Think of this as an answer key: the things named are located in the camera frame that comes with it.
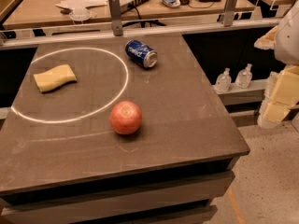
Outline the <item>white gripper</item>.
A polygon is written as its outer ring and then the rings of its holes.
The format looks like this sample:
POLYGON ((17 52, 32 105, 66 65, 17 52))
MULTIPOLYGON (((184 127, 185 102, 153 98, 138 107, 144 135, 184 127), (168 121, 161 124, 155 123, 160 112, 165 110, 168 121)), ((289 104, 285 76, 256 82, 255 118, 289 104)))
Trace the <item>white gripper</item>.
POLYGON ((289 114, 290 109, 287 106, 295 106, 298 102, 299 67, 288 66, 279 74, 271 71, 259 109, 258 125, 263 129, 275 128, 277 122, 283 121, 289 114))

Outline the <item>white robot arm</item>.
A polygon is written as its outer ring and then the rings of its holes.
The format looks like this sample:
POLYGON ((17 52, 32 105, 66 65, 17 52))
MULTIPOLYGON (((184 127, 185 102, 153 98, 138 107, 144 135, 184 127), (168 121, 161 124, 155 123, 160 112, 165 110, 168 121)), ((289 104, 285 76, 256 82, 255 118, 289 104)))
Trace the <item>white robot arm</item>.
POLYGON ((254 47, 272 49, 275 58, 286 64, 279 73, 270 73, 259 110, 258 125, 275 128, 299 102, 299 1, 254 47))

